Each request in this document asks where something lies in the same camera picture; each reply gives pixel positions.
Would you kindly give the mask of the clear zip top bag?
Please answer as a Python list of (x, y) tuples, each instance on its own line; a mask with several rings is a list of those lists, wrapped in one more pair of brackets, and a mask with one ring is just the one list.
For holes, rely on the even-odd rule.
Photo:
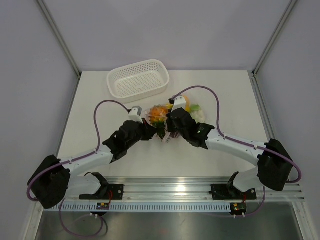
[(163, 143), (169, 143), (170, 140), (180, 137), (170, 118), (171, 112), (179, 107), (186, 110), (196, 123), (203, 124), (206, 122), (206, 116), (201, 106), (197, 103), (192, 103), (185, 94), (179, 95), (174, 100), (168, 100), (168, 103), (154, 105), (142, 112), (142, 117), (145, 118), (148, 124), (156, 128), (156, 136)]

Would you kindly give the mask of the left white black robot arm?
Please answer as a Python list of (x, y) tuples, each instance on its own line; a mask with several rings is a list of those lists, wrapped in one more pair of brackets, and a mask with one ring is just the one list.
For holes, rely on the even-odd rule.
[(109, 182), (102, 174), (90, 170), (120, 160), (133, 145), (151, 140), (156, 133), (157, 129), (145, 119), (127, 120), (89, 153), (61, 159), (47, 156), (27, 183), (28, 199), (40, 202), (44, 209), (73, 196), (80, 200), (110, 200), (113, 193)]

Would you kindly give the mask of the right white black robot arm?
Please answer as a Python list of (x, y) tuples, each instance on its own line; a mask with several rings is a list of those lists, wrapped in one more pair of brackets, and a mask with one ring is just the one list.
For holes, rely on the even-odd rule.
[(221, 151), (254, 166), (245, 172), (235, 172), (221, 190), (223, 199), (241, 199), (251, 189), (267, 187), (282, 191), (293, 168), (292, 159), (280, 141), (258, 142), (221, 135), (206, 123), (197, 123), (183, 108), (168, 114), (170, 130), (177, 131), (189, 144), (205, 150)]

